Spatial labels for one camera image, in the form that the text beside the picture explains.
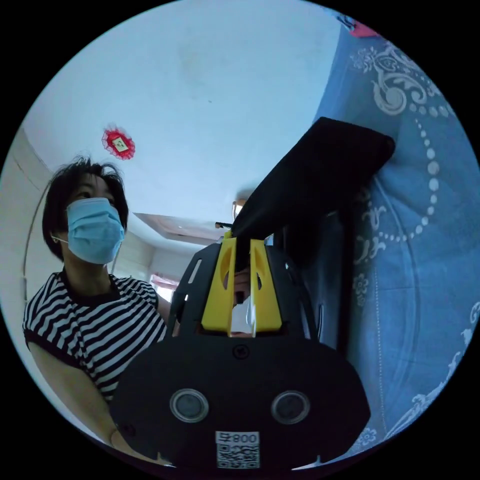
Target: ceiling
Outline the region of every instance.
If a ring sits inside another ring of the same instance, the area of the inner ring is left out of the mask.
[[[52,171],[79,154],[116,162],[131,212],[231,222],[309,128],[340,24],[300,0],[181,0],[154,8],[85,47],[46,86],[23,128]],[[104,149],[116,125],[129,160]],[[130,215],[128,229],[177,251]]]

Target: label sticker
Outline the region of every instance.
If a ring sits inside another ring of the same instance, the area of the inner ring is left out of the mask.
[[[219,469],[259,469],[260,435],[257,431],[216,431]]]

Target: short black hair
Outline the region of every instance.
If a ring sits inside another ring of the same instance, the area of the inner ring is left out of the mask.
[[[60,168],[48,183],[41,229],[43,240],[49,250],[62,262],[62,247],[52,239],[52,233],[67,232],[68,223],[65,210],[67,202],[79,187],[84,175],[95,175],[107,184],[118,210],[120,222],[127,230],[129,207],[125,198],[124,183],[120,171],[113,163],[92,163],[89,157],[78,156],[73,163]]]

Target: woman's arm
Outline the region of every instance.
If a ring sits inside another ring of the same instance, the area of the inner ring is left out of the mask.
[[[29,342],[28,348],[38,369],[62,403],[91,432],[107,445],[146,462],[166,465],[132,450],[117,431],[109,406],[90,377],[82,370],[69,366],[53,355]]]

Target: woman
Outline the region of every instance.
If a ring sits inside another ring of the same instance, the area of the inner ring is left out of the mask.
[[[166,333],[170,303],[145,281],[116,278],[106,265],[127,229],[124,186],[112,164],[80,157],[60,169],[46,194],[43,239],[63,262],[25,307],[25,341],[65,406],[115,449],[151,462],[121,437],[109,413],[120,375]],[[249,277],[235,277],[248,295]],[[159,457],[157,463],[165,462]]]

